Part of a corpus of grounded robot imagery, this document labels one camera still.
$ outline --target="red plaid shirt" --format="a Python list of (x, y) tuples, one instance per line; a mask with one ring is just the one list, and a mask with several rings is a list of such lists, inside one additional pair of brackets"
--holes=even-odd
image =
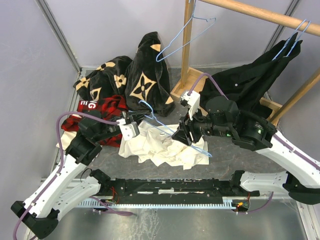
[[(84, 101), (80, 100), (78, 104), (78, 112), (84, 113), (90, 110), (98, 110), (104, 120), (110, 120), (114, 117), (120, 117), (122, 111), (128, 111), (126, 100), (123, 96), (114, 95), (99, 99), (97, 101)], [(78, 131), (78, 123), (81, 117), (70, 115), (61, 125), (61, 128), (67, 132)], [(109, 145), (113, 147), (120, 147), (122, 134), (101, 140), (100, 145)]]

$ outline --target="wire hanger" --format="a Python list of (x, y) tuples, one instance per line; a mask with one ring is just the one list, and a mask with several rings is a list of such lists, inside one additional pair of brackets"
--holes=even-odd
[[(189, 43), (191, 43), (193, 40), (195, 40), (197, 37), (199, 37), (200, 35), (202, 35), (203, 33), (205, 33), (205, 31), (207, 31), (209, 28), (211, 28), (215, 23), (216, 23), (216, 18), (215, 17), (211, 17), (209, 19), (207, 18), (202, 18), (202, 17), (197, 17), (195, 16), (195, 9), (196, 9), (196, 2), (197, 0), (194, 1), (194, 6), (193, 6), (193, 11), (192, 11), (192, 15), (190, 17), (190, 19), (186, 22), (186, 24), (183, 26), (183, 28), (178, 32), (178, 34), (171, 40), (171, 42), (169, 43), (168, 46), (166, 46), (155, 58), (155, 61), (156, 62), (161, 62), (162, 60), (166, 59), (167, 57), (169, 57), (170, 55), (174, 54), (175, 52), (179, 51), (180, 49), (182, 49), (184, 46), (188, 45)], [(199, 33), (197, 36), (195, 36), (193, 39), (191, 39), (190, 41), (188, 41), (186, 44), (184, 44), (183, 46), (179, 47), (178, 49), (174, 50), (173, 52), (171, 52), (170, 54), (168, 54), (167, 56), (161, 58), (161, 59), (158, 59), (160, 54), (162, 54), (167, 48), (169, 48), (171, 46), (171, 44), (177, 39), (177, 37), (182, 33), (182, 31), (185, 29), (185, 27), (190, 23), (190, 21), (192, 19), (200, 19), (200, 20), (205, 20), (207, 23), (214, 19), (214, 22), (208, 26), (205, 30), (203, 30), (201, 33)]]
[(296, 44), (298, 43), (299, 39), (301, 38), (302, 34), (305, 33), (305, 31), (307, 30), (307, 28), (309, 27), (309, 25), (311, 24), (311, 21), (308, 22), (308, 24), (306, 25), (306, 27), (304, 28), (304, 30), (302, 31), (302, 33), (298, 36), (298, 38), (295, 40), (294, 44), (292, 45), (290, 51), (288, 52), (288, 54), (285, 57), (289, 57), (290, 53), (292, 52), (292, 50), (295, 48)]
[[(157, 123), (159, 123), (160, 125), (162, 125), (163, 127), (165, 127), (167, 130), (169, 130), (169, 131), (172, 132), (173, 134), (175, 133), (175, 131), (173, 131), (173, 130), (172, 130), (171, 128), (169, 128), (168, 126), (164, 125), (162, 122), (160, 122), (160, 121), (156, 118), (156, 116), (155, 116), (155, 114), (154, 114), (154, 109), (152, 108), (152, 106), (150, 106), (149, 103), (147, 103), (146, 101), (143, 101), (143, 100), (140, 100), (140, 101), (139, 101), (139, 104), (140, 104), (140, 103), (144, 103), (144, 104), (147, 105), (147, 106), (150, 108), (150, 110), (151, 110), (151, 116), (152, 116), (152, 117), (147, 116), (147, 115), (144, 115), (146, 118), (155, 120)], [(145, 122), (146, 122), (147, 124), (151, 125), (152, 127), (158, 129), (158, 130), (161, 131), (162, 133), (165, 133), (165, 134), (169, 135), (170, 137), (172, 136), (171, 133), (168, 133), (168, 132), (166, 132), (166, 131), (163, 131), (163, 130), (160, 129), (159, 127), (151, 124), (150, 122), (148, 122), (148, 121), (145, 121)], [(198, 151), (199, 153), (201, 153), (201, 154), (203, 154), (203, 155), (208, 156), (209, 158), (212, 157), (211, 153), (209, 153), (209, 152), (201, 149), (200, 147), (197, 147), (197, 146), (194, 146), (194, 145), (191, 145), (191, 146), (189, 146), (189, 147), (193, 148), (194, 150)]]
[[(307, 19), (303, 20), (303, 21), (299, 24), (299, 26), (295, 29), (295, 31), (292, 33), (292, 35), (285, 41), (285, 44), (283, 45), (283, 47), (281, 48), (281, 50), (277, 53), (277, 55), (274, 56), (274, 58), (272, 59), (272, 61), (275, 60), (275, 59), (280, 55), (280, 53), (286, 48), (286, 46), (288, 45), (290, 39), (298, 32), (298, 29), (302, 26), (302, 24), (305, 23), (305, 21), (307, 21)], [(308, 27), (309, 27), (309, 24), (308, 24), (307, 27), (303, 30), (302, 33), (304, 33), (305, 30), (307, 30)]]

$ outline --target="wooden rod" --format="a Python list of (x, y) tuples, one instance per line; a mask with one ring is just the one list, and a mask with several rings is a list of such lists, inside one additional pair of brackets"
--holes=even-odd
[[(192, 12), (194, 10), (195, 0), (185, 0), (185, 8), (184, 8), (184, 24), (189, 21), (192, 16)], [(183, 29), (183, 42), (182, 45), (185, 45), (191, 39), (191, 29), (192, 29), (192, 19), (189, 24)], [(190, 44), (184, 46), (182, 48), (182, 64), (181, 64), (181, 81), (180, 88), (183, 88), (186, 84), (186, 80), (188, 77), (188, 67), (189, 67), (189, 52), (190, 52)]]
[[(212, 4), (224, 9), (229, 9), (241, 14), (249, 15), (257, 19), (262, 19), (274, 24), (279, 24), (291, 29), (296, 29), (299, 26), (299, 24), (301, 24), (302, 22), (301, 19), (298, 19), (295, 17), (283, 15), (274, 11), (269, 11), (263, 8), (251, 6), (251, 5), (234, 1), (234, 0), (200, 0), (200, 1), (208, 4)], [(299, 30), (303, 31), (307, 26), (307, 24), (308, 24), (308, 21), (302, 24)], [(320, 37), (320, 25), (311, 23), (305, 32), (308, 34), (312, 34)]]
[(290, 97), (290, 99), (273, 115), (271, 123), (276, 123), (303, 95), (320, 81), (320, 67), (314, 74)]

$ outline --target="crumpled fabric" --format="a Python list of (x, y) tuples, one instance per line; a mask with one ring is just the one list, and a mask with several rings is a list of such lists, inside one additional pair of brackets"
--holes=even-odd
[[(172, 167), (183, 166), (183, 170), (191, 169), (198, 164), (209, 164), (209, 157), (207, 155), (171, 139), (166, 133), (172, 133), (164, 126), (159, 127), (162, 132), (145, 121), (138, 127), (140, 131), (138, 136), (128, 141), (122, 138), (119, 149), (120, 156), (127, 158), (136, 155), (138, 156), (139, 163), (150, 159), (157, 167), (163, 163), (167, 163)], [(176, 131), (178, 125), (168, 125), (167, 127)], [(193, 145), (208, 151), (208, 143), (203, 138)]]

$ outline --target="wooden rack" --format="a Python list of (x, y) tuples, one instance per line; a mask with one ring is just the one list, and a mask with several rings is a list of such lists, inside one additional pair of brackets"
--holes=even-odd
[[(296, 29), (302, 22), (301, 19), (291, 16), (283, 15), (277, 12), (269, 11), (263, 8), (251, 6), (245, 3), (241, 3), (234, 0), (200, 0), (202, 2), (212, 4), (221, 8), (229, 9), (238, 13), (242, 13), (248, 16), (252, 16), (258, 19), (268, 21), (270, 23), (282, 25), (291, 29)], [(185, 0), (184, 9), (184, 24), (191, 18), (194, 9), (195, 0)], [(303, 31), (308, 22), (305, 22), (298, 29)], [(190, 41), (192, 30), (192, 20), (183, 30), (183, 45)], [(320, 25), (311, 23), (307, 30), (308, 34), (312, 34), (320, 37)], [(181, 65), (181, 79), (171, 91), (172, 98), (177, 101), (184, 91), (190, 89), (195, 80), (202, 74), (192, 67), (189, 67), (189, 52), (190, 44), (186, 45), (182, 49), (182, 65)], [(206, 77), (203, 77), (195, 88), (196, 92), (200, 92), (205, 84)], [(262, 105), (265, 105), (272, 109), (272, 114), (268, 120), (274, 125), (278, 124), (279, 119), (303, 96), (305, 95), (318, 81), (320, 80), (320, 67), (314, 72), (314, 74), (292, 95), (292, 97), (281, 106), (278, 103), (269, 101), (265, 98), (260, 100)]]

